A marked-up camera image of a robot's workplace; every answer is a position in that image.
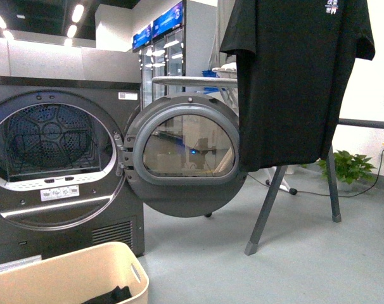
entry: dryer drum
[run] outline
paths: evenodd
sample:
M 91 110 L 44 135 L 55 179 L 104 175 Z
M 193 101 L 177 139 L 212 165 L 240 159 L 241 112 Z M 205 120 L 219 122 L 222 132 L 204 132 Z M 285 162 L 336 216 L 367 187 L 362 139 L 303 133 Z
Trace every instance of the dryer drum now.
M 0 127 L 0 177 L 16 182 L 101 171 L 112 144 L 106 135 L 98 138 L 100 124 L 93 120 L 66 104 L 39 104 L 13 114 Z

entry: plastic container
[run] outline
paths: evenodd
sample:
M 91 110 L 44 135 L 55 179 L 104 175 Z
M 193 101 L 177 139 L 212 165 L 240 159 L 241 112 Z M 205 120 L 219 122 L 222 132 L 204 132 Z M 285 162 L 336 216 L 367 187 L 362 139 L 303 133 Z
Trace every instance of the plastic container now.
M 0 273 L 0 304 L 80 304 L 129 286 L 147 304 L 149 279 L 130 248 L 110 242 Z
M 204 77 L 213 77 L 216 78 L 217 74 L 211 70 L 204 70 L 202 71 L 202 75 Z M 216 87 L 204 87 L 205 93 L 211 93 L 211 92 L 219 92 L 219 89 Z

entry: green plant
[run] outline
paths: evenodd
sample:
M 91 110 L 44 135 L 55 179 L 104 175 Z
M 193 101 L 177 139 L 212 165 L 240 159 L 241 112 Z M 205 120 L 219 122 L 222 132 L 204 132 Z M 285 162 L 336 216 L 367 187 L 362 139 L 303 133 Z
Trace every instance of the green plant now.
M 371 169 L 375 167 L 369 163 L 371 157 L 360 154 L 350 154 L 348 151 L 337 151 L 334 153 L 334 163 L 336 167 L 336 176 L 340 182 L 351 184 L 359 179 L 371 180 Z M 322 170 L 322 176 L 327 177 L 326 161 L 319 160 L 319 167 Z

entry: open dryer door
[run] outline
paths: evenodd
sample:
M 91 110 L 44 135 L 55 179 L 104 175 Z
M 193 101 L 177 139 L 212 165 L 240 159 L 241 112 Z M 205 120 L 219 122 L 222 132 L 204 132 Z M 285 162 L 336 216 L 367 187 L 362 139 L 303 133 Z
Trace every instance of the open dryer door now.
M 129 127 L 122 166 L 133 191 L 155 210 L 175 217 L 209 214 L 241 189 L 238 117 L 202 94 L 166 96 Z

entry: power cord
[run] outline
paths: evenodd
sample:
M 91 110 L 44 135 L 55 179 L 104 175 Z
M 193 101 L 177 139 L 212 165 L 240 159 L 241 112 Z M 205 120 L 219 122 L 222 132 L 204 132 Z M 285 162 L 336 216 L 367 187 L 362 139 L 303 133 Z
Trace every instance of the power cord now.
M 379 169 L 378 169 L 378 173 L 376 174 L 376 180 L 375 180 L 374 184 L 371 187 L 369 187 L 368 189 L 366 189 L 364 191 L 361 191 L 360 193 L 354 194 L 354 195 L 348 195 L 348 196 L 346 196 L 346 195 L 339 195 L 338 197 L 339 198 L 355 198 L 356 196 L 364 194 L 365 192 L 367 192 L 367 191 L 371 190 L 372 188 L 374 188 L 376 183 L 378 182 L 379 177 L 380 177 L 383 154 L 384 154 L 384 150 L 382 150 L 382 152 L 381 152 L 381 161 L 380 161 L 380 166 L 379 166 Z M 269 187 L 269 185 L 266 185 L 266 184 L 262 183 L 261 181 L 259 181 L 255 177 L 253 177 L 251 174 L 248 174 L 248 176 L 250 176 L 253 180 L 258 182 L 259 184 L 261 184 L 261 185 L 263 185 L 265 187 Z M 318 195 L 318 196 L 330 196 L 330 194 L 321 194 L 321 193 L 315 193 L 315 192 L 309 192 L 309 191 L 298 191 L 297 193 L 307 193 L 307 194 L 313 194 L 313 195 Z

